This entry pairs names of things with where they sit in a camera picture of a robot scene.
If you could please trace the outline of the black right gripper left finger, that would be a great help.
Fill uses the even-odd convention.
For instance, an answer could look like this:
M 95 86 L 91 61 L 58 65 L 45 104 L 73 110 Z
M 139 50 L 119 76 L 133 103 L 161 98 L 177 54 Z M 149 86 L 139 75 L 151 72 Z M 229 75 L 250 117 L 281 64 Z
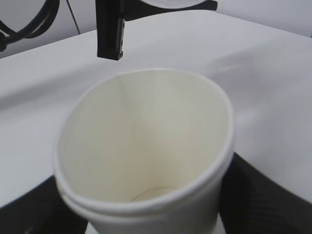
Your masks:
M 84 234 L 87 225 L 63 202 L 53 176 L 0 209 L 2 234 Z

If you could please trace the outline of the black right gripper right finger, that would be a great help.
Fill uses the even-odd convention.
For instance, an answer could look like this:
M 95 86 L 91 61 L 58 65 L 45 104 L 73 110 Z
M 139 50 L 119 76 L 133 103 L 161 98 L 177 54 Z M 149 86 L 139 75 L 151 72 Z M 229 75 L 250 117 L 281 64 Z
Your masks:
M 222 179 L 219 214 L 227 234 L 310 234 L 312 205 L 234 154 Z

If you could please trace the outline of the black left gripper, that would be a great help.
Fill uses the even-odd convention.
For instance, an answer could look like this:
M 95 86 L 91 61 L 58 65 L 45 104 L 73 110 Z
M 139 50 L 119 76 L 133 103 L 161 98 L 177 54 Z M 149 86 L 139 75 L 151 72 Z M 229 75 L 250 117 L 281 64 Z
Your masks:
M 96 0 L 97 56 L 122 58 L 125 20 L 177 11 L 216 11 L 217 7 L 215 0 Z

